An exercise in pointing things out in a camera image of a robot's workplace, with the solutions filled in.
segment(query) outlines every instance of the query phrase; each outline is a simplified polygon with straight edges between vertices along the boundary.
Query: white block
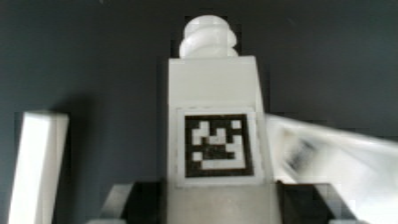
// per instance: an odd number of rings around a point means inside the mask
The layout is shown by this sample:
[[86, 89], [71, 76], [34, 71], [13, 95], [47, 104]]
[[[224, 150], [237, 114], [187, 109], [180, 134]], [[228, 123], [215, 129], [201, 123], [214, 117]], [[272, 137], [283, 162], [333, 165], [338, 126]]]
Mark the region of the white block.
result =
[[23, 114], [9, 224], [52, 223], [66, 130], [64, 114]]

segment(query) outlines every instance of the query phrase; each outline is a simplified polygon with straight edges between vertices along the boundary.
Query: dark gray surface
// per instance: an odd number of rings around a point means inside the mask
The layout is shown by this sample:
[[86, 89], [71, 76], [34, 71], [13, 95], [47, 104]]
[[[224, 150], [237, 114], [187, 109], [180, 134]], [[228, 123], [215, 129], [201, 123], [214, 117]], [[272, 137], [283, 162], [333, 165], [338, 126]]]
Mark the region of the dark gray surface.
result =
[[71, 115], [57, 224], [98, 217], [114, 183], [164, 176], [167, 58], [203, 14], [258, 57], [267, 111], [398, 140], [397, 0], [103, 2], [0, 3], [0, 223], [25, 110]]

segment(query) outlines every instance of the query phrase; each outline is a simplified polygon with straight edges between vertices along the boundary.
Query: white rounded tip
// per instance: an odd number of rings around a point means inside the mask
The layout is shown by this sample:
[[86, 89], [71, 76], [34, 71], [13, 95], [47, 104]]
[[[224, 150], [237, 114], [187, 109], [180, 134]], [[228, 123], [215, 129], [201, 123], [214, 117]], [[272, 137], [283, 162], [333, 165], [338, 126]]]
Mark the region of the white rounded tip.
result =
[[183, 30], [183, 36], [185, 38], [191, 36], [191, 34], [203, 29], [205, 27], [222, 27], [230, 30], [230, 25], [226, 20], [219, 16], [199, 16], [196, 19], [191, 20], [185, 30]]
[[180, 46], [182, 58], [233, 57], [237, 36], [226, 20], [212, 15], [199, 16], [187, 24]]

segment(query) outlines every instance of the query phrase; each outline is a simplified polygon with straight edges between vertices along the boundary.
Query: white post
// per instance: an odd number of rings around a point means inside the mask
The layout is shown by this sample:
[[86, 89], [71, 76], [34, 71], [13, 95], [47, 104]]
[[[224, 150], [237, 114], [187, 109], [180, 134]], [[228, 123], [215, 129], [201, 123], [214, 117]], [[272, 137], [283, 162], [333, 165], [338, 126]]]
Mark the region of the white post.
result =
[[279, 223], [256, 58], [235, 44], [222, 18], [198, 17], [169, 60], [169, 224]]
[[25, 112], [9, 224], [52, 224], [70, 118]]

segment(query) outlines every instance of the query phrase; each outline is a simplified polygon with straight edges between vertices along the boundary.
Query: white plastic part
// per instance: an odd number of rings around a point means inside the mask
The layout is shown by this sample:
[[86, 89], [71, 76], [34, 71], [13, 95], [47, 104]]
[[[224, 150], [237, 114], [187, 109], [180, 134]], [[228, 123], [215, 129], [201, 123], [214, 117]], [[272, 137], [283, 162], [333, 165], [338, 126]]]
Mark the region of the white plastic part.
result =
[[68, 121], [64, 114], [23, 114], [9, 224], [52, 223]]
[[201, 16], [187, 24], [180, 46], [182, 58], [235, 57], [237, 36], [217, 16]]
[[[217, 114], [251, 108], [260, 155], [256, 159], [263, 176], [247, 182], [237, 178], [180, 183], [178, 158], [182, 154], [180, 115], [182, 112]], [[207, 123], [194, 136], [207, 135]], [[269, 143], [263, 119], [263, 98], [260, 91], [254, 57], [191, 58], [169, 60], [169, 168], [167, 168], [167, 223], [173, 224], [279, 224], [278, 194], [269, 160]]]

